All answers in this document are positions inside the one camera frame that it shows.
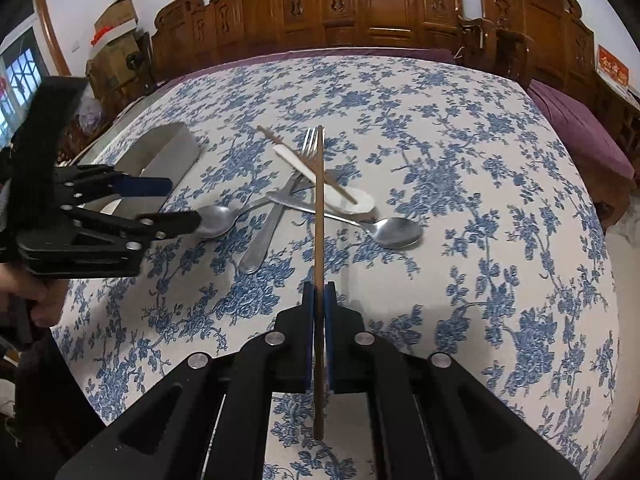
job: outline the spoon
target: spoon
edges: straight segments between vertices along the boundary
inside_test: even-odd
[[[330,170],[330,173],[339,176],[337,171]],[[296,193],[305,189],[311,189],[313,186],[314,185],[308,180],[302,180],[302,182],[298,182],[296,184],[291,192]],[[258,200],[249,202],[240,209],[231,209],[223,205],[216,204],[201,207],[197,209],[196,212],[200,215],[202,220],[193,234],[202,238],[217,238],[222,236],[234,226],[238,218],[240,218],[244,213],[263,205],[267,205],[271,202],[272,201],[268,197],[263,196]]]
[[[269,191],[267,198],[276,204],[285,205],[287,207],[305,211],[307,213],[315,213],[312,204],[302,202],[291,196]],[[345,218],[343,216],[334,215],[324,212],[324,216],[333,220],[339,220],[364,230],[376,243],[387,249],[402,249],[409,245],[415,244],[422,237],[422,227],[416,222],[407,218],[393,217],[384,218],[375,224],[365,224]]]

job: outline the purple cloth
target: purple cloth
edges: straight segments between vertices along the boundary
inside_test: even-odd
[[[196,72],[191,72],[185,79],[199,77],[205,74],[213,74],[237,66],[249,66],[269,61],[282,61],[284,59],[300,59],[302,57],[325,57],[325,56],[388,56],[388,57],[410,57],[412,59],[422,59],[425,61],[436,61],[439,63],[456,64],[453,53],[446,48],[393,48],[393,47],[368,47],[368,46],[346,46],[340,48],[314,48],[311,50],[291,50],[279,52],[277,54],[267,54],[266,56],[249,57],[239,59],[209,68],[203,68]]]
[[[569,150],[633,179],[633,165],[584,104],[536,80],[531,81],[527,94]]]

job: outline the tablecloth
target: tablecloth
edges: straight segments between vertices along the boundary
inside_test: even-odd
[[[293,146],[326,129],[326,165],[405,216],[424,239],[386,250],[326,220],[325,273],[339,301],[401,351],[449,352],[586,476],[614,400],[618,318],[593,205],[567,152],[516,83],[390,57],[262,62],[186,80],[100,155],[113,164],[153,126],[185,122],[202,154],[164,206],[241,206],[290,169],[256,131]],[[311,195],[302,194],[310,200]],[[237,351],[300,302],[312,277],[313,217],[288,210],[254,275],[238,262],[269,207],[219,240],[154,244],[136,278],[76,280],[54,336],[109,423],[188,354]],[[373,473],[366,401],[274,394],[264,478]]]

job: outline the carved wooden headboard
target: carved wooden headboard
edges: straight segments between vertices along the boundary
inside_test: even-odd
[[[587,106],[594,95],[593,32],[576,0],[482,0],[482,12],[497,27],[534,41],[533,77]]]
[[[457,53],[469,37],[484,34],[486,22],[465,22],[462,15],[462,0],[175,0],[156,17],[154,65],[159,77],[168,78],[300,48],[440,47]],[[474,59],[477,68],[490,70],[495,44],[485,43]]]

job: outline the metal screw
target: metal screw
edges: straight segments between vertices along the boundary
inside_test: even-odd
[[[354,339],[360,346],[369,346],[373,345],[376,337],[371,332],[358,332]]]
[[[187,364],[195,370],[205,367],[208,362],[209,358],[205,354],[192,354],[187,360]]]
[[[264,336],[267,345],[278,346],[284,343],[284,334],[282,332],[269,332]]]
[[[431,356],[431,364],[437,368],[449,368],[451,366],[451,357],[439,352]]]

